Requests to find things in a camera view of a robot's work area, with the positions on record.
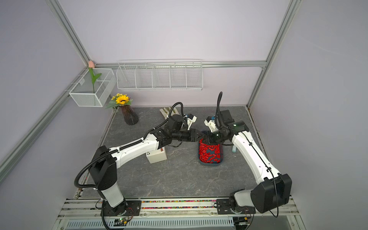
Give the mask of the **white metal box with screws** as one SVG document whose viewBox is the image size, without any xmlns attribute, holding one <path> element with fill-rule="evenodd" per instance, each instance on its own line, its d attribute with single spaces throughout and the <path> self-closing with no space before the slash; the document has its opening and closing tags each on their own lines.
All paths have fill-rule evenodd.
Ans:
<svg viewBox="0 0 368 230">
<path fill-rule="evenodd" d="M 162 147 L 162 148 L 164 148 L 164 151 L 161 151 L 161 148 L 160 148 L 160 149 L 146 153 L 146 157 L 150 164 L 154 164 L 154 163 L 158 163 L 158 162 L 167 160 L 165 147 Z"/>
</svg>

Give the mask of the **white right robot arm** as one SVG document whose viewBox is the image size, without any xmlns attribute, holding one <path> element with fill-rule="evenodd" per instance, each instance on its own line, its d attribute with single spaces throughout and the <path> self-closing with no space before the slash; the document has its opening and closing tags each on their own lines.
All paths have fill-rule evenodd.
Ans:
<svg viewBox="0 0 368 230">
<path fill-rule="evenodd" d="M 217 111 L 208 117 L 204 124 L 210 129 L 205 138 L 209 144 L 232 142 L 249 165 L 257 183 L 252 190 L 239 190 L 231 193 L 230 207 L 240 212 L 248 207 L 260 213 L 278 209 L 289 202 L 292 180 L 288 174 L 281 174 L 263 154 L 255 142 L 249 127 L 243 122 L 236 122 L 229 110 Z"/>
</svg>

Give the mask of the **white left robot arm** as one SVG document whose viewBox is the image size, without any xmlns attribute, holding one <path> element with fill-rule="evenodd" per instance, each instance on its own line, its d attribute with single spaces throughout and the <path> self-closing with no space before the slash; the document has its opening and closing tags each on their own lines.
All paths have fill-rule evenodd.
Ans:
<svg viewBox="0 0 368 230">
<path fill-rule="evenodd" d="M 204 134 L 191 128 L 194 115 L 173 115 L 157 127 L 150 129 L 144 137 L 118 147 L 101 146 L 93 160 L 84 166 L 74 180 L 76 188 L 93 188 L 103 198 L 103 204 L 114 216 L 128 211 L 129 205 L 117 184 L 117 170 L 127 162 L 148 152 L 160 150 L 172 143 L 198 142 Z"/>
</svg>

